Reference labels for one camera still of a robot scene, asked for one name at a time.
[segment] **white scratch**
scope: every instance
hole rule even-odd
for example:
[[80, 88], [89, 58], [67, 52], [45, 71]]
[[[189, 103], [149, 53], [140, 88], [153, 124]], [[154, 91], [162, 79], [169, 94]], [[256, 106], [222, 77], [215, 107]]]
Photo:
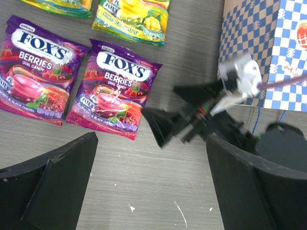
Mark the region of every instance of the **white scratch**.
[[130, 204], [128, 204], [130, 209], [131, 209], [131, 212], [133, 212], [135, 210], [135, 207], [132, 207]]
[[186, 228], [188, 228], [187, 220], [186, 220], [186, 218], [184, 217], [183, 212], [181, 211], [181, 208], [180, 208], [179, 205], [176, 203], [176, 201], [174, 201], [174, 203], [175, 203], [175, 205], [177, 206], [177, 208], [179, 209], [179, 211], [180, 211], [180, 213], [181, 213], [181, 215], [182, 215], [182, 217], [183, 217], [183, 219], [184, 219], [184, 222], [185, 222], [185, 224], [186, 224]]

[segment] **gray wooden surface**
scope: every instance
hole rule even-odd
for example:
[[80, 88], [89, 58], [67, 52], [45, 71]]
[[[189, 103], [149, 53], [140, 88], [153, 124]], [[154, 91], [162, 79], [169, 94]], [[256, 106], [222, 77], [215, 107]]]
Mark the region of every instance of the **gray wooden surface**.
[[[0, 2], [1, 41], [6, 20], [16, 14], [76, 42], [89, 46], [88, 38], [113, 41], [163, 63], [147, 106], [175, 110], [182, 105], [172, 93], [175, 84], [197, 84], [216, 76], [222, 0], [173, 0], [163, 48], [133, 44], [94, 31], [93, 18], [57, 16], [17, 0]], [[96, 9], [94, 0], [92, 11]], [[86, 62], [87, 58], [80, 68], [72, 98]], [[236, 106], [230, 113], [252, 129], [258, 111]], [[279, 115], [281, 111], [263, 110], [258, 131]], [[306, 133], [303, 113], [288, 112], [285, 121], [295, 123]], [[3, 111], [0, 127], [0, 168], [40, 155], [90, 131], [65, 123], [58, 127]], [[223, 229], [206, 145], [200, 138], [186, 145], [174, 139], [160, 150], [144, 119], [135, 141], [96, 133], [99, 144], [77, 230]]]

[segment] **candy bag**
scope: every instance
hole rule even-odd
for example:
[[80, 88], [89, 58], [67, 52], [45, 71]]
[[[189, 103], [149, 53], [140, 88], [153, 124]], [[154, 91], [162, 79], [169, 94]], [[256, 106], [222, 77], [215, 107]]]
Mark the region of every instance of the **candy bag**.
[[89, 48], [11, 16], [0, 55], [0, 109], [62, 124]]
[[94, 29], [164, 46], [170, 0], [100, 0]]
[[91, 42], [86, 72], [66, 121], [134, 140], [141, 109], [162, 64], [123, 46]]
[[92, 0], [21, 0], [51, 13], [90, 18]]

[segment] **checkered box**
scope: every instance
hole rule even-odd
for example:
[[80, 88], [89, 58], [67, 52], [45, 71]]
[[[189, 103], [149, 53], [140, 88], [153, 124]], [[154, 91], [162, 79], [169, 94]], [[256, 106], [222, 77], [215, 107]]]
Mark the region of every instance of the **checkered box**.
[[[307, 74], [307, 0], [225, 0], [220, 58], [250, 53], [263, 82]], [[243, 104], [307, 111], [307, 81], [261, 91]]]

